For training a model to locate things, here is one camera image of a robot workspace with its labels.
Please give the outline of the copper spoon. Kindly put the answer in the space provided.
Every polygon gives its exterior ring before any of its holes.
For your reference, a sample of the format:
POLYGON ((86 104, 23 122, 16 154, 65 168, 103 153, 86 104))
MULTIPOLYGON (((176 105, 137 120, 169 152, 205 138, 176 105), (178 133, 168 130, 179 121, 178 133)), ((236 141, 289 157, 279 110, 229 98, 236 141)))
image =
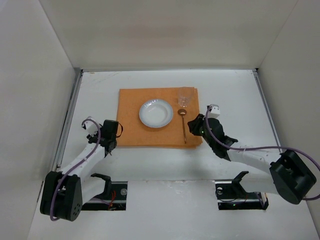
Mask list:
POLYGON ((186 127, 185 127, 185 115, 187 114, 187 111, 181 108, 177 111, 177 113, 182 118, 183 139, 184 139, 184 143, 186 144, 187 138, 186 138, 186 127))

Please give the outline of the orange cloth placemat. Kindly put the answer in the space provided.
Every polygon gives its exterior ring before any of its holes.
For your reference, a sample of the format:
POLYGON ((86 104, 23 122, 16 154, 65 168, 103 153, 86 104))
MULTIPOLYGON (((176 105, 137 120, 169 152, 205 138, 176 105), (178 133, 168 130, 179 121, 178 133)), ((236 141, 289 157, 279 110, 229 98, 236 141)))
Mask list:
POLYGON ((179 88, 120 89, 116 120, 123 131, 117 140, 121 147, 196 148, 202 138, 192 135, 187 123, 200 112, 198 90, 190 88, 191 98, 181 117, 179 88))

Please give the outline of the clear drinking glass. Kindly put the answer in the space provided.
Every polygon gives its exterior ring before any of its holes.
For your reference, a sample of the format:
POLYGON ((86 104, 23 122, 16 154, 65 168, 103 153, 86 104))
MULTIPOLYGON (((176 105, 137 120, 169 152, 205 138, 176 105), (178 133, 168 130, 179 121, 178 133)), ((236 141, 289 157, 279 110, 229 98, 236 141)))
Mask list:
POLYGON ((187 107, 190 104, 190 101, 194 94, 194 88, 193 87, 180 87, 178 89, 178 104, 180 107, 187 107))

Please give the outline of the white round plate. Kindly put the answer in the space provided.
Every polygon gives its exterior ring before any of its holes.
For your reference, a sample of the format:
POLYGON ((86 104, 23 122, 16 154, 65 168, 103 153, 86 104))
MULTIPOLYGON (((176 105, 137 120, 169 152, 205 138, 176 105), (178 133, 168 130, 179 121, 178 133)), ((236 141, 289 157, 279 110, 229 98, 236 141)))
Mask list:
POLYGON ((173 119, 172 106, 163 99, 151 99, 143 103, 139 109, 140 121, 149 128, 162 128, 173 119))

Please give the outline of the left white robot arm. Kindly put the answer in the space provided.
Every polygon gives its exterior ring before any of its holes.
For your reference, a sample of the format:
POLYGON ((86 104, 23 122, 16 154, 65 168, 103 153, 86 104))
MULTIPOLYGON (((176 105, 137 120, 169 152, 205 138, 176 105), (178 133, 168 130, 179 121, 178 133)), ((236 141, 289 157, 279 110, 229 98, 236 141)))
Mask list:
POLYGON ((83 151, 64 168, 50 171, 44 180, 39 210, 51 221, 73 222, 81 211, 126 210, 128 183, 112 181, 94 170, 116 148, 123 126, 115 120, 100 124, 92 117, 81 126, 88 132, 83 151))

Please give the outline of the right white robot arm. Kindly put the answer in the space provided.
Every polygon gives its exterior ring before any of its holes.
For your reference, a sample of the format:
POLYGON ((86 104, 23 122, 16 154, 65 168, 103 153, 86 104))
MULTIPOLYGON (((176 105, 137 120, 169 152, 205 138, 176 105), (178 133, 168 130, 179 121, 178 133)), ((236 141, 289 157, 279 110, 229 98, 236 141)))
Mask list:
POLYGON ((211 150, 221 159, 242 163, 267 174, 257 183, 239 185, 245 190, 258 187, 262 192, 278 194, 287 202, 298 205, 316 184, 317 179, 293 148, 285 148, 276 153, 270 147, 245 147, 235 139, 225 135, 223 126, 216 118, 199 114, 187 123, 194 136, 202 137, 211 150))

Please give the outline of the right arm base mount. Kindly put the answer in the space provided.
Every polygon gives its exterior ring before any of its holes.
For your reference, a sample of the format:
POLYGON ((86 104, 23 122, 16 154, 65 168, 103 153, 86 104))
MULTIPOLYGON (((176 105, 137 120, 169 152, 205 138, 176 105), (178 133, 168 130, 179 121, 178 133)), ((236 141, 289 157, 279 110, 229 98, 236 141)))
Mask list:
POLYGON ((241 185, 244 176, 249 172, 242 171, 233 179, 215 181, 215 196, 220 211, 263 210, 269 206, 265 193, 246 192, 241 185))

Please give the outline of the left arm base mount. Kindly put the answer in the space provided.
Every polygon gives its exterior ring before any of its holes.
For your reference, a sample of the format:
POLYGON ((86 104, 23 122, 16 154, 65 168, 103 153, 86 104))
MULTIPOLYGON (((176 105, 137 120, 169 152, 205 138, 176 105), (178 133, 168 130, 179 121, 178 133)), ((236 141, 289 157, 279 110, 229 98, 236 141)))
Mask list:
POLYGON ((110 176, 94 173, 84 182, 83 211, 125 211, 127 181, 112 181, 110 176))

